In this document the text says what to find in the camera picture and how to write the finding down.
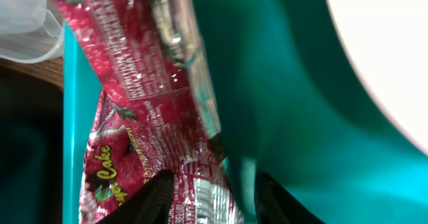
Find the plastic wrapper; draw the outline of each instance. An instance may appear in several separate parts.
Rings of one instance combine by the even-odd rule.
[[[191,1],[58,6],[103,85],[85,153],[80,222],[105,218],[166,169],[175,174],[168,223],[243,223],[208,145],[220,127]]]

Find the teal surface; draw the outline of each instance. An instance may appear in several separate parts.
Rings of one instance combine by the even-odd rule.
[[[101,86],[68,27],[64,58],[63,224],[76,224],[83,157]]]
[[[275,177],[329,224],[428,222],[428,158],[362,89],[325,0],[193,3],[232,189],[249,223],[255,219],[255,169]],[[68,32],[64,223],[77,223],[84,146],[99,83],[70,38]]]

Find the white round object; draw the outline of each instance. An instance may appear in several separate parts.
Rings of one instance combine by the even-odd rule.
[[[383,114],[428,154],[428,0],[327,0],[354,71]]]

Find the wooden table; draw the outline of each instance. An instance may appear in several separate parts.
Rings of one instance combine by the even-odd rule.
[[[61,89],[64,88],[64,60],[62,58],[46,60],[38,64],[20,64],[0,59],[0,66],[45,80]]]

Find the clear plastic cup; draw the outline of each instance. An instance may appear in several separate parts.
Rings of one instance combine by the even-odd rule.
[[[64,25],[52,0],[0,0],[0,58],[33,64],[64,53]]]

